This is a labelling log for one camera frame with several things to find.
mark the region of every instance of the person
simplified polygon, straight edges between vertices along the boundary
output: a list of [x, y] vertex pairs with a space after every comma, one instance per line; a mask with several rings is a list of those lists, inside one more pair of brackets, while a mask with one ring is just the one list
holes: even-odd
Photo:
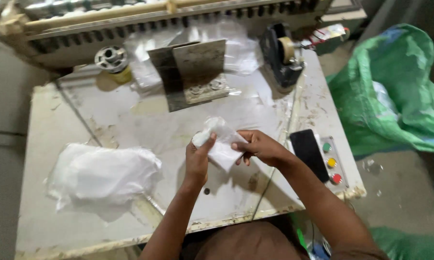
[[[332, 248], [331, 259], [388, 259], [373, 241], [360, 218], [335, 196], [294, 154], [258, 130], [239, 130], [248, 143], [233, 143], [244, 152], [236, 164], [250, 165], [256, 156], [276, 167], [305, 205], [306, 212]], [[139, 260], [179, 259], [186, 228], [197, 196], [207, 181], [208, 151], [214, 133], [200, 148], [186, 147], [183, 184], [167, 208]], [[307, 251], [267, 221], [223, 227], [205, 239], [196, 259], [309, 259]]]

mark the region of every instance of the red button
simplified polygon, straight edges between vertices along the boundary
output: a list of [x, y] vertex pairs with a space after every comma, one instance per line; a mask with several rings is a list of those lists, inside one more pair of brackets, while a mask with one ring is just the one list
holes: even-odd
[[334, 174], [332, 177], [332, 182], [334, 184], [339, 184], [342, 181], [342, 177], [339, 174]]

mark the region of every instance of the brown shirt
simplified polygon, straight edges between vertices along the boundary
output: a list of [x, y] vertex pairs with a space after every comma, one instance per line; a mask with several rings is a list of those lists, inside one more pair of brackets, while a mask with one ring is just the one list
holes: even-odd
[[[274, 225], [256, 221], [229, 226], [214, 233], [200, 248], [196, 259], [309, 259], [306, 250], [294, 245]], [[338, 246], [331, 259], [387, 260], [377, 248]]]

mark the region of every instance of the yellow button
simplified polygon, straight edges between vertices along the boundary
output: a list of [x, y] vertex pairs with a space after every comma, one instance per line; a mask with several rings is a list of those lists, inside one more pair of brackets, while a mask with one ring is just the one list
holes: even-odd
[[331, 168], [334, 168], [337, 165], [337, 162], [334, 158], [329, 158], [328, 159], [328, 166]]

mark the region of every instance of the hand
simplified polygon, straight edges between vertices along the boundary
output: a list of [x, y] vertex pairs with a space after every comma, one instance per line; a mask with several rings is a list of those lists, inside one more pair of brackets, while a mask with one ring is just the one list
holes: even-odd
[[[259, 130], [238, 130], [237, 132], [249, 143], [233, 143], [231, 148], [244, 152], [243, 160], [247, 166], [251, 163], [249, 160], [251, 156], [256, 156], [262, 162], [276, 168], [296, 158], [283, 145]], [[236, 161], [236, 165], [240, 163], [241, 159]]]
[[197, 187], [199, 189], [204, 186], [207, 181], [207, 154], [214, 146], [217, 135], [210, 134], [210, 138], [200, 147], [196, 148], [192, 142], [186, 146], [186, 171], [183, 185], [188, 187]]

